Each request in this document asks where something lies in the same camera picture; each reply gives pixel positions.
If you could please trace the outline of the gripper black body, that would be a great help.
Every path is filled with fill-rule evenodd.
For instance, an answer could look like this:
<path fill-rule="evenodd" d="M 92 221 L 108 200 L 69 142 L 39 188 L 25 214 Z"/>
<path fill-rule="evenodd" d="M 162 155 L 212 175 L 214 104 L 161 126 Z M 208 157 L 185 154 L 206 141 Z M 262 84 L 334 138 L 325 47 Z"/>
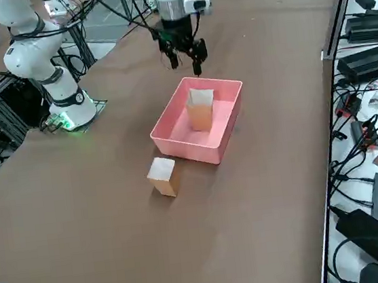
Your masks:
<path fill-rule="evenodd" d="M 193 36 L 190 15 L 179 20 L 158 20 L 152 29 L 153 39 L 161 51 L 193 48 L 198 43 Z"/>

